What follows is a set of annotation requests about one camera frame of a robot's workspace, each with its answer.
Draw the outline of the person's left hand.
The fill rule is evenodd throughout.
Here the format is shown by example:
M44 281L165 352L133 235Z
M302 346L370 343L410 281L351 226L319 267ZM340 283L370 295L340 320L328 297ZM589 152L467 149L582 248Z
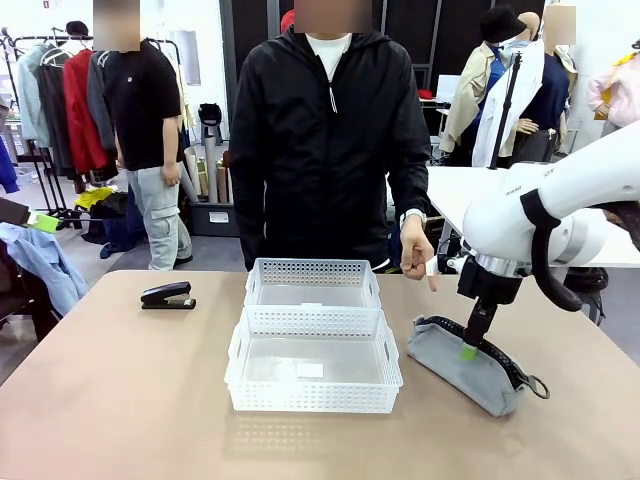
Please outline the person's left hand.
M427 279L432 292L437 291L437 280L427 273L427 262L434 257L434 249L424 232L422 219L417 214L406 217L401 230L402 246L400 267L405 277L421 281Z

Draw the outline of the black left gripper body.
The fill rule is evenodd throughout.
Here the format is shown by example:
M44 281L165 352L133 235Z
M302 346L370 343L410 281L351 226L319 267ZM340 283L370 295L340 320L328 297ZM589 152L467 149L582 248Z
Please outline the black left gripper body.
M0 222L24 226L29 218L30 211L27 206L5 198L0 199Z

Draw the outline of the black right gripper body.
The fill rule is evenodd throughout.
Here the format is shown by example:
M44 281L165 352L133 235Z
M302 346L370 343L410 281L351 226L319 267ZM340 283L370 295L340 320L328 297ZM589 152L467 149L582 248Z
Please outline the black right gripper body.
M484 254L467 255L459 272L457 293L483 304L508 305L514 302L523 276L523 264Z

